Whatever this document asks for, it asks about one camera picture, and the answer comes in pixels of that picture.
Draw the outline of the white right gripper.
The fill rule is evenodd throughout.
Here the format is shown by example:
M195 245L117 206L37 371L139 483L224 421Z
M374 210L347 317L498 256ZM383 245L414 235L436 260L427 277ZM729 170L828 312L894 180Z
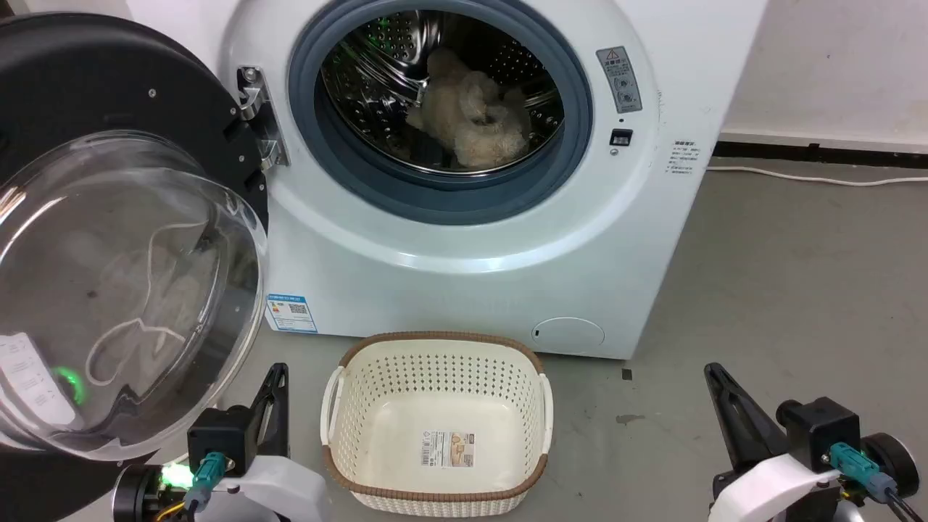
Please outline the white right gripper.
M813 518L845 521L845 503L837 486L840 475L831 456L819 457L823 472L810 470L786 454L785 433L722 364L705 365L705 380L732 464L732 472L716 477L721 492L710 507L710 519L786 521L789 508L811 508L825 493L836 492L834 513Z

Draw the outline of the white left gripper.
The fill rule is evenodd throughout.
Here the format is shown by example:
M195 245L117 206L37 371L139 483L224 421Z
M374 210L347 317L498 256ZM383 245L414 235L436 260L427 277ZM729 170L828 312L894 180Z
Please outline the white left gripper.
M288 459L288 382L286 363L269 367L249 421L249 443L258 456L244 476L218 483L206 508L196 513L199 521L328 521L326 480Z

